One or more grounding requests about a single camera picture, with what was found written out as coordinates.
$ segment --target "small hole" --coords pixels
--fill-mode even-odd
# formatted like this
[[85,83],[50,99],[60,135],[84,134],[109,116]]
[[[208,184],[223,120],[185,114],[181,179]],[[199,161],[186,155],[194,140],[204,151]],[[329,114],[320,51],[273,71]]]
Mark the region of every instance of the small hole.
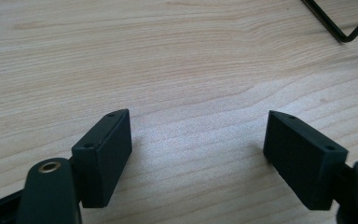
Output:
[[39,167],[39,172],[44,174],[50,173],[57,170],[60,166],[61,164],[57,161],[48,162]]
[[329,150],[334,150],[334,149],[336,149],[335,147],[332,147],[332,146],[326,146],[326,148],[329,149]]
[[92,144],[92,143],[86,143],[85,145],[84,145],[84,147],[93,147],[94,146],[94,144]]

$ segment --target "metal wire frame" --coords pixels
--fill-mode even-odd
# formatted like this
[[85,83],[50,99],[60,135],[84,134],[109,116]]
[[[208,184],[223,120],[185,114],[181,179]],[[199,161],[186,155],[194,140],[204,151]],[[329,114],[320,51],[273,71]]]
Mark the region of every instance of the metal wire frame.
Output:
[[302,0],[313,12],[313,14],[321,21],[324,27],[342,43],[348,43],[358,36],[358,26],[351,32],[350,35],[345,35],[341,29],[325,14],[314,0]]

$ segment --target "wood grain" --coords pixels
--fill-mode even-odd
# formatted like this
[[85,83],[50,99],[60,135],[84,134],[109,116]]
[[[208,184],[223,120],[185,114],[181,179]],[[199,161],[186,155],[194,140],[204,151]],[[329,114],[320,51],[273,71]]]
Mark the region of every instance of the wood grain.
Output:
[[[318,3],[358,23],[358,1]],[[339,44],[295,0],[0,0],[0,198],[120,108],[133,153],[84,223],[335,223],[261,148],[273,109],[358,161],[358,39]]]

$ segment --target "black clamp jaw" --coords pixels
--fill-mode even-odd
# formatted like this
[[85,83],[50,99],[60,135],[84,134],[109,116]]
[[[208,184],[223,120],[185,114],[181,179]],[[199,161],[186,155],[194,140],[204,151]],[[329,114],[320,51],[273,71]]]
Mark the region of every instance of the black clamp jaw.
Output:
[[130,111],[105,115],[72,147],[71,159],[39,162],[23,190],[0,200],[0,224],[82,223],[79,202],[107,206],[131,152]]
[[294,116],[270,111],[264,155],[309,210],[340,207],[337,223],[358,224],[358,162],[348,150]]

